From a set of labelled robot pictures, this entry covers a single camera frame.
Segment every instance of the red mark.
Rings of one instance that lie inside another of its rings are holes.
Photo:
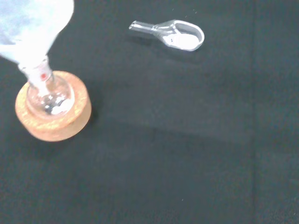
[[[43,73],[43,74],[41,75],[41,80],[42,80],[42,81],[45,81],[46,78],[47,78],[47,74],[46,74],[46,73]]]

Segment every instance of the white solid residue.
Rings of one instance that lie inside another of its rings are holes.
[[[198,37],[191,34],[170,34],[164,40],[169,45],[185,50],[195,49],[200,44]]]

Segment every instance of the cork flask stand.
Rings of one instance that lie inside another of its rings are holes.
[[[29,83],[20,90],[15,101],[15,112],[20,122],[34,137],[43,141],[61,141],[80,132],[91,116],[91,102],[84,83],[75,75],[65,71],[54,71],[54,75],[68,82],[75,94],[73,107],[58,119],[41,119],[27,107],[26,97]]]

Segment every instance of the dark green surface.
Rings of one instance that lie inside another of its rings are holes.
[[[172,19],[204,45],[128,30]],[[0,223],[299,223],[298,21],[295,0],[76,0],[49,58],[92,119],[34,139],[14,112],[25,77],[0,60]]]

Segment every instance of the clear glass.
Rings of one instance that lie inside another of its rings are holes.
[[[27,106],[43,119],[66,114],[74,103],[72,87],[53,75],[47,57],[73,11],[74,0],[0,0],[0,56],[25,74]]]
[[[42,119],[54,119],[72,108],[73,89],[63,78],[53,74],[47,56],[37,67],[19,66],[19,69],[30,83],[26,103],[33,114]]]
[[[204,32],[198,26],[181,20],[157,25],[134,21],[129,29],[152,34],[166,46],[186,51],[195,51],[205,40]]]

